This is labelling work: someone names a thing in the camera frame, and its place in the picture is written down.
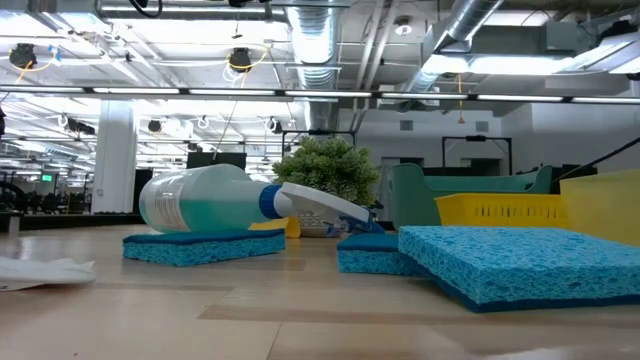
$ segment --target black monitor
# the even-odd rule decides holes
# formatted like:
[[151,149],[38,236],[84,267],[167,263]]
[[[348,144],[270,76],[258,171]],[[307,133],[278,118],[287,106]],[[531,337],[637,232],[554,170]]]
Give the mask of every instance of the black monitor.
[[247,167],[247,153],[218,153],[215,160],[213,153],[191,152],[187,155],[187,169],[216,164],[231,164],[244,170]]

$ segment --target green plant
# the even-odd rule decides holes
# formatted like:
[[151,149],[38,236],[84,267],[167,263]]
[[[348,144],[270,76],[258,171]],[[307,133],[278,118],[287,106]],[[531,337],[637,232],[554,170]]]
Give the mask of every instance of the green plant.
[[356,149],[339,137],[324,141],[307,137],[300,145],[273,165],[277,183],[309,186],[359,205],[375,202],[372,187],[380,175],[369,162],[369,149]]

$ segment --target sponge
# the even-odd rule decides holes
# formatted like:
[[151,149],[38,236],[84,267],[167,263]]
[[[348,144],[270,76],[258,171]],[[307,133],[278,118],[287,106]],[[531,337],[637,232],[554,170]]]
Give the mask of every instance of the sponge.
[[271,254],[285,249],[284,229],[132,235],[123,256],[160,264],[192,266]]
[[407,226],[399,250],[476,312],[640,303],[640,248],[567,230]]
[[338,268],[346,273],[418,276],[424,269],[398,252],[396,234],[354,234],[338,244]]

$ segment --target pillar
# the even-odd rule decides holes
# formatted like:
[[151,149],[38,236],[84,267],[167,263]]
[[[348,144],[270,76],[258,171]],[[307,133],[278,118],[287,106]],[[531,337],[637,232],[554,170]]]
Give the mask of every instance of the pillar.
[[139,123],[133,101],[102,100],[91,213],[133,210]]

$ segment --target yellow plastic crate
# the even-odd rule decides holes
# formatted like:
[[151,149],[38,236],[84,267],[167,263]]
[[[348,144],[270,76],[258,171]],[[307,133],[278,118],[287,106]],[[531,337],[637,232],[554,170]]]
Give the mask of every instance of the yellow plastic crate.
[[465,193],[436,203],[442,225],[568,228],[560,195]]
[[640,170],[560,181],[572,230],[640,246]]

